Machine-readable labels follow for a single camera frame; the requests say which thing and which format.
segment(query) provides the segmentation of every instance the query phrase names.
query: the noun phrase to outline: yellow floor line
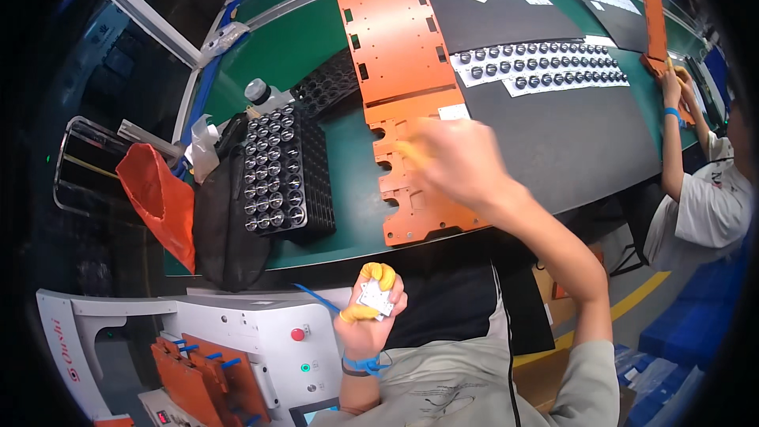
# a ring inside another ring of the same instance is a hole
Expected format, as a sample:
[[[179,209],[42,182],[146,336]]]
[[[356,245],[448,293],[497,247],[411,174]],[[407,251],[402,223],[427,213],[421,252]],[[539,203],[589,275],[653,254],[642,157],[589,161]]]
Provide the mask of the yellow floor line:
[[[659,284],[661,284],[664,281],[664,279],[669,277],[669,274],[670,274],[669,272],[655,273],[654,275],[651,276],[650,279],[643,282],[643,284],[640,285],[640,287],[633,290],[633,292],[630,295],[628,295],[624,299],[617,302],[612,307],[612,321],[623,316],[630,308],[638,305],[640,303],[640,300],[643,300],[646,297],[648,297],[648,295],[651,292],[653,292],[654,289],[659,287]],[[555,351],[564,350],[565,348],[572,346],[572,340],[574,340],[574,330],[556,338],[553,341],[553,344],[555,345],[555,348],[553,350],[541,351],[540,353],[533,353],[529,355],[514,356],[514,367],[516,368],[517,366],[531,363],[535,361],[536,359],[540,359],[545,356],[548,356]]]

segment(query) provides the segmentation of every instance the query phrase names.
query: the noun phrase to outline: gray t-shirt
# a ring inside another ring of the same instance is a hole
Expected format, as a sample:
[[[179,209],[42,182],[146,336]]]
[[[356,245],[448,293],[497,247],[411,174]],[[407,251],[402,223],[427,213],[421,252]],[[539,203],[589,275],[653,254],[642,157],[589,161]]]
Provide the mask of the gray t-shirt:
[[[482,337],[433,341],[390,350],[393,365],[379,384],[381,403],[353,416],[318,413],[309,427],[422,427],[516,425],[513,398],[524,427],[611,427],[619,418],[614,347],[607,340],[574,347],[556,402],[544,416],[508,382],[507,342]]]

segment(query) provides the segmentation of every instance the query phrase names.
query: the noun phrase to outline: wristband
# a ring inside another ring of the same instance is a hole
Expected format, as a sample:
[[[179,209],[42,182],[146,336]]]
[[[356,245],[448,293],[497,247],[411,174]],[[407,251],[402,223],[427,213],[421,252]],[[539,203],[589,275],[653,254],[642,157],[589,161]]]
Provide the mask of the wristband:
[[[685,128],[685,121],[682,120],[682,118],[680,117],[680,113],[678,112],[677,109],[675,109],[675,108],[665,108],[664,109],[664,115],[666,116],[667,114],[671,114],[672,116],[677,117],[677,123],[678,123],[678,125],[680,127]]]
[[[380,369],[390,367],[390,365],[380,364],[379,355],[377,355],[374,358],[359,359],[358,361],[354,361],[353,359],[348,359],[346,358],[345,355],[343,355],[342,360],[345,362],[345,364],[348,367],[353,368],[358,372],[361,372],[361,371],[367,372],[370,375],[376,376],[377,378],[380,377]]]

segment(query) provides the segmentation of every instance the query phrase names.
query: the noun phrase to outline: black anti-static mat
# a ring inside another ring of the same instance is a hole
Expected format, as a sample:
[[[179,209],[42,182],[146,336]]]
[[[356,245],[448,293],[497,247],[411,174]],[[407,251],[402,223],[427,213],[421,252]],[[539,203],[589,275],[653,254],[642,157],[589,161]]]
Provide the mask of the black anti-static mat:
[[[512,98],[503,83],[465,88],[472,119],[495,130],[510,175],[556,214],[661,171],[628,87],[568,89]]]
[[[601,22],[618,48],[638,53],[648,52],[648,30],[644,15],[609,4],[601,4],[603,10],[599,10],[589,0],[582,2]]]
[[[449,53],[520,42],[584,38],[554,5],[526,0],[430,0]]]

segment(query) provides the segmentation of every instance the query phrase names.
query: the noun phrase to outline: orange fixture plate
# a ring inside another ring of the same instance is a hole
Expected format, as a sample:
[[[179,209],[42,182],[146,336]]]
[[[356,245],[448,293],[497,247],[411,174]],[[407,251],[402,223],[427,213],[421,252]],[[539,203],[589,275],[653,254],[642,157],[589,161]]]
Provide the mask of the orange fixture plate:
[[[430,0],[338,4],[365,103],[455,86]]]
[[[666,61],[666,26],[662,0],[643,0],[648,32],[648,56],[654,60]]]
[[[383,224],[385,244],[423,241],[441,228],[487,226],[441,193],[414,187],[407,172],[412,164],[395,144],[414,134],[417,118],[438,118],[439,108],[464,103],[430,1],[338,0],[338,5],[364,98],[364,118],[372,130],[385,134],[374,142],[375,161],[392,167],[379,178],[383,200],[398,203],[398,211]]]
[[[666,59],[669,53],[666,50],[666,27],[664,25],[664,8],[662,0],[643,0],[646,13],[646,31],[648,33],[648,53],[640,55],[640,62],[656,78],[657,81],[667,70]],[[677,112],[680,119],[690,126],[695,126],[696,121],[688,112],[685,101],[678,102]]]

